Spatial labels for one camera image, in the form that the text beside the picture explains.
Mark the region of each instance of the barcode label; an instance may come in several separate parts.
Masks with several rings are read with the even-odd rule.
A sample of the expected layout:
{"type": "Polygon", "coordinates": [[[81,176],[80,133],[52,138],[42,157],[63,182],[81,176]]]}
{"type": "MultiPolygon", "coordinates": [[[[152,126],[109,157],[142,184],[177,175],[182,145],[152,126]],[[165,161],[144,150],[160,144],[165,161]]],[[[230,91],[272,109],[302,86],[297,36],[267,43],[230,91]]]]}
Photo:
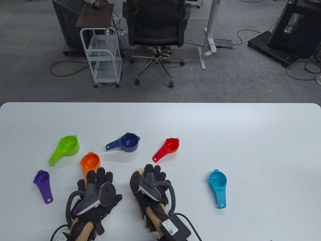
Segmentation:
{"type": "Polygon", "coordinates": [[[169,219],[162,222],[162,225],[166,228],[170,235],[174,235],[178,231],[178,228],[169,219]]]}
{"type": "Polygon", "coordinates": [[[56,241],[67,241],[67,238],[63,233],[61,233],[56,241]]]}

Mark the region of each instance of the floor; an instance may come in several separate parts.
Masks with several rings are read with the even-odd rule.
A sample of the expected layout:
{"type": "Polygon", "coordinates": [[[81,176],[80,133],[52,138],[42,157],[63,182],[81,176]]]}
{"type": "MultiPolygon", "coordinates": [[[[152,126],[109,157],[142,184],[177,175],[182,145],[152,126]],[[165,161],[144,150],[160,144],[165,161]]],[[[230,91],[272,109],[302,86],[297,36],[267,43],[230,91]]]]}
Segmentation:
{"type": "MultiPolygon", "coordinates": [[[[121,2],[116,2],[121,12],[121,2]]],[[[222,0],[217,38],[239,40],[237,31],[264,31],[276,22],[285,0],[244,3],[222,0]]],[[[185,32],[186,39],[204,41],[210,0],[203,0],[200,9],[192,9],[185,32]]],[[[242,39],[255,33],[242,32],[242,39]]],[[[321,105],[321,86],[315,81],[299,81],[286,76],[277,62],[243,44],[236,49],[218,50],[206,58],[201,69],[197,47],[185,44],[173,56],[184,58],[186,65],[167,65],[174,79],[173,89],[160,68],[154,66],[135,86],[145,60],[129,64],[123,59],[120,88],[99,85],[93,88],[89,69],[58,78],[50,74],[52,63],[75,58],[65,57],[60,26],[50,0],[0,0],[0,105],[5,102],[290,102],[321,105]]],[[[65,64],[53,71],[63,75],[85,64],[65,64]]],[[[297,78],[312,78],[302,65],[289,72],[297,78]]]]}

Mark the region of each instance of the sneaker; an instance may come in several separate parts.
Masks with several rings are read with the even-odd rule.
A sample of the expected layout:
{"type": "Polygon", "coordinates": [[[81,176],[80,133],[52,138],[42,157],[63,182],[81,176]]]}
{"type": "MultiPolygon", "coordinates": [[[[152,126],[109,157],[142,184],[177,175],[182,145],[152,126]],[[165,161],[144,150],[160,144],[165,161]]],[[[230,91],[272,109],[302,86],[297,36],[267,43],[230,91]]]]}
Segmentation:
{"type": "Polygon", "coordinates": [[[142,51],[147,52],[148,51],[148,47],[146,45],[141,45],[142,51]]]}
{"type": "Polygon", "coordinates": [[[166,58],[170,58],[170,56],[172,55],[172,50],[168,47],[164,48],[164,51],[163,51],[163,57],[166,57],[166,58]]]}
{"type": "Polygon", "coordinates": [[[317,81],[317,83],[318,83],[319,85],[321,85],[321,75],[318,75],[318,76],[316,77],[316,81],[317,81]]]}

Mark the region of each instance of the office chair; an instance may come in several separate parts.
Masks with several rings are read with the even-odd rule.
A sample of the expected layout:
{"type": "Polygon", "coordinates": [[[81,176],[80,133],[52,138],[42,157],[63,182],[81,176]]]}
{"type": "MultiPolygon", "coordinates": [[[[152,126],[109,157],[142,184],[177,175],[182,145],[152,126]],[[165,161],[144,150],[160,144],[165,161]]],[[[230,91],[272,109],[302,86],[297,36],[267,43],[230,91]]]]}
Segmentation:
{"type": "Polygon", "coordinates": [[[154,57],[132,55],[134,58],[151,58],[149,64],[137,75],[135,85],[140,84],[139,77],[154,63],[165,71],[173,88],[173,79],[163,65],[163,60],[179,62],[183,59],[167,58],[160,55],[166,46],[181,47],[184,44],[184,31],[191,15],[191,4],[185,0],[127,0],[123,2],[123,17],[128,25],[128,41],[131,46],[143,45],[154,47],[154,57]]]}

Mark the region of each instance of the white cart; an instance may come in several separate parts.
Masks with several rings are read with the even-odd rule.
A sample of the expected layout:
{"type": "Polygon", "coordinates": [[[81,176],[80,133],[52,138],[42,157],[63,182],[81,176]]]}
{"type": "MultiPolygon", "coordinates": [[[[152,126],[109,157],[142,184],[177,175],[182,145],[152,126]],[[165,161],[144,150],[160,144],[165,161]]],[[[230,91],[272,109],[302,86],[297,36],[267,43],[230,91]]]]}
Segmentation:
{"type": "Polygon", "coordinates": [[[116,30],[113,28],[83,28],[80,31],[80,38],[94,79],[94,87],[98,87],[97,83],[116,83],[116,87],[118,88],[119,81],[122,77],[122,58],[116,30]],[[86,30],[90,30],[93,33],[88,48],[82,35],[86,30]],[[96,35],[95,30],[104,30],[105,34],[96,35]]]}

